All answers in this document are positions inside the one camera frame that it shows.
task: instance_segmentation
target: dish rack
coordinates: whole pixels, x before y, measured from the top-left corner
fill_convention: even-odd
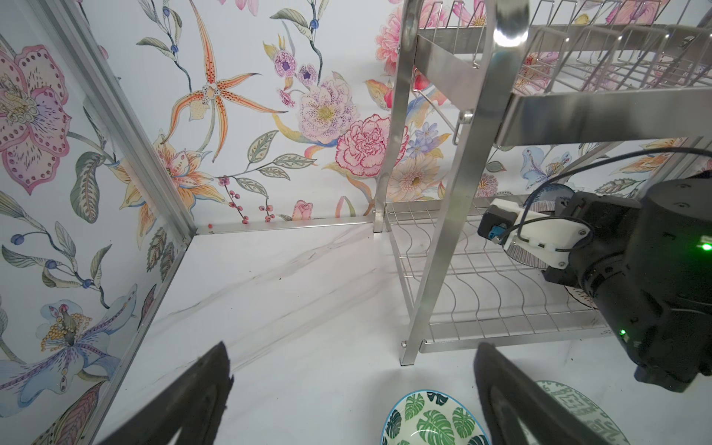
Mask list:
[[[484,0],[466,21],[454,13],[466,7],[462,0],[449,8],[436,0],[425,11],[423,3],[403,5],[391,132],[375,197],[374,231],[389,234],[410,315],[401,364],[413,365],[418,352],[482,341],[610,334],[595,305],[477,236],[491,202],[475,197],[480,178],[493,147],[598,142],[572,169],[620,141],[687,137],[688,145],[709,146],[710,13],[695,27],[680,24],[689,0],[540,0],[535,9],[529,0]],[[587,20],[579,24],[584,7]],[[386,202],[409,97],[420,94],[412,89],[414,68],[459,109],[452,124],[431,103],[457,149],[441,201]],[[647,186],[694,159],[670,156]]]

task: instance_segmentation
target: lower rack shelf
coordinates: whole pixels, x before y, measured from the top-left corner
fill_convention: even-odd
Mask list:
[[[506,197],[519,203],[526,197]],[[517,345],[611,334],[585,294],[548,283],[538,268],[514,261],[477,227],[493,198],[475,198],[420,352]],[[393,254],[411,319],[440,201],[388,203],[385,213]]]

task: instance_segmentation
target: upper rack shelf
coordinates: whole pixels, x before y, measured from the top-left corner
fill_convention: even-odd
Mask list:
[[[688,0],[676,23],[657,23],[673,2],[540,0],[496,144],[712,135],[709,17],[700,27],[680,24]],[[416,42],[415,67],[460,110],[475,108],[492,47],[484,2],[475,5],[469,16],[462,0],[449,11],[436,0]],[[495,44],[507,39],[493,32]]]

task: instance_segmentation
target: green patterned plate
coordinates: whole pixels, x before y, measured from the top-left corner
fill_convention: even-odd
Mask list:
[[[540,380],[537,384],[564,408],[586,424],[611,445],[630,445],[623,432],[591,399],[563,383]],[[536,438],[524,428],[529,445],[538,445]]]
[[[489,445],[489,441],[460,402],[424,390],[396,403],[383,426],[381,445]]]

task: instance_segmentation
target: white marble surface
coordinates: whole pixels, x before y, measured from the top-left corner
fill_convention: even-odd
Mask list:
[[[378,444],[392,406],[417,389],[450,394],[482,421],[474,351],[400,367],[407,321],[387,236],[370,225],[198,236],[95,443],[219,341],[235,378],[219,445]],[[712,437],[712,381],[684,394],[635,382],[612,337],[501,350],[533,379],[587,395],[632,444]]]

